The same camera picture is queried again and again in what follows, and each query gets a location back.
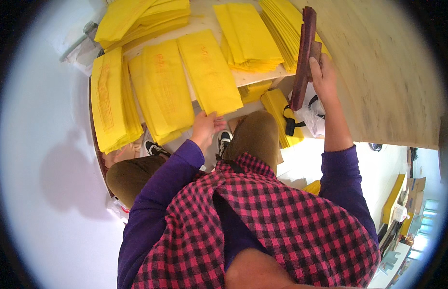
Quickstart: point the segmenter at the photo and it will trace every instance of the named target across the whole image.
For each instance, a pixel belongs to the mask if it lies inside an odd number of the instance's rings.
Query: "wrist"
[[[320,101],[322,102],[322,106],[325,109],[325,112],[338,108],[341,109],[341,102],[336,96],[328,99],[320,99]]]
[[[197,145],[197,147],[201,150],[202,154],[204,155],[204,153],[206,151],[204,142],[201,141],[198,137],[194,137],[194,136],[191,136],[190,140]]]

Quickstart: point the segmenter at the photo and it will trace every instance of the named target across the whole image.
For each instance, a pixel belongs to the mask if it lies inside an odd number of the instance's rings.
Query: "knee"
[[[115,163],[108,169],[105,180],[109,189],[116,189],[117,185],[123,180],[125,172],[129,170],[131,165],[132,164],[126,161],[121,161],[119,163]]]
[[[253,121],[270,129],[277,130],[277,122],[272,114],[267,111],[255,111],[248,115],[248,118],[252,118]]]

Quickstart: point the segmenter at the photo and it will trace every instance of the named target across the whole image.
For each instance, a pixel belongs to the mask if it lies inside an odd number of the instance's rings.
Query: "paper bundle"
[[[222,29],[221,48],[231,69],[269,72],[283,62],[271,33],[252,4],[214,5]]]
[[[285,134],[286,121],[283,117],[283,110],[285,106],[288,105],[288,102],[280,89],[267,91],[261,96],[261,102],[267,112],[272,114],[277,121],[279,127],[279,141],[282,148],[294,146],[304,139],[300,127],[295,128],[293,136],[287,136]],[[294,118],[293,111],[290,109],[285,110],[285,116],[287,118]]]
[[[128,50],[186,26],[189,15],[189,0],[117,0],[108,6],[95,41],[105,51],[120,46]]]
[[[195,119],[176,40],[146,46],[129,62],[135,95],[159,145],[188,130]]]
[[[305,186],[305,188],[302,190],[318,196],[320,193],[320,180],[315,180],[311,182],[310,184]]]
[[[243,107],[235,79],[211,30],[178,38],[179,51],[201,108],[218,116]]]
[[[110,153],[143,134],[121,47],[94,60],[91,108],[99,149]]]
[[[282,53],[285,70],[296,73],[301,25],[304,23],[302,14],[288,0],[259,0],[259,4],[262,7],[261,18]],[[326,53],[331,58],[317,32],[315,41],[322,43],[322,53]]]
[[[247,104],[259,100],[261,95],[271,87],[271,84],[272,80],[264,80],[239,87],[238,91],[240,92],[241,101],[243,104]]]

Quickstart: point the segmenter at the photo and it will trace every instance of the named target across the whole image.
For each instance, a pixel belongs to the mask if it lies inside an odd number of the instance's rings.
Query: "sleeve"
[[[118,289],[131,288],[146,255],[166,228],[166,208],[174,196],[199,172],[204,164],[200,148],[191,140],[153,174],[129,212],[118,257]]]
[[[339,152],[322,154],[322,173],[319,196],[343,207],[355,216],[378,245],[375,223],[362,196],[356,145]]]

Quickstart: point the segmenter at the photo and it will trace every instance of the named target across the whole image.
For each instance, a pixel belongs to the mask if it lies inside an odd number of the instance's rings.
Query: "person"
[[[356,147],[333,64],[325,54],[322,67],[309,63],[325,108],[319,196],[277,180],[272,115],[247,115],[232,136],[222,117],[201,112],[172,155],[148,142],[151,156],[107,172],[108,187],[130,207],[118,288],[367,286],[380,254]],[[205,174],[199,168],[218,132],[222,160]]]

